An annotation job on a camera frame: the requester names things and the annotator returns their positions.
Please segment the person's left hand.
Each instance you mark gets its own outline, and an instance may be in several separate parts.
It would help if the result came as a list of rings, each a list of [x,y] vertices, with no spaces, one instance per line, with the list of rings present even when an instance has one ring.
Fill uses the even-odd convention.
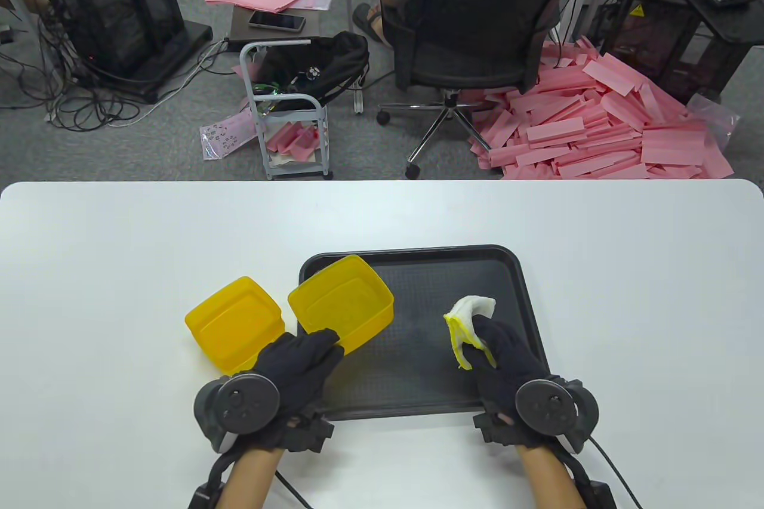
[[[287,448],[287,433],[308,406],[322,397],[328,376],[344,357],[340,337],[332,329],[312,334],[285,332],[266,346],[250,369],[271,381],[279,392],[279,407],[269,424],[243,436],[245,450]]]

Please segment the person's right hand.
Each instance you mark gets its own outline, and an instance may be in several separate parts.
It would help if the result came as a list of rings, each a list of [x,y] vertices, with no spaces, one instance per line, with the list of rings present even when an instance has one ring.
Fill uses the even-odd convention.
[[[473,378],[486,411],[500,424],[511,427],[513,445],[529,449],[547,446],[550,438],[533,430],[519,416],[516,395],[527,382],[548,378],[549,369],[509,324],[476,315],[473,326],[495,362],[491,365],[485,352],[474,346],[462,347],[464,358],[473,368]]]

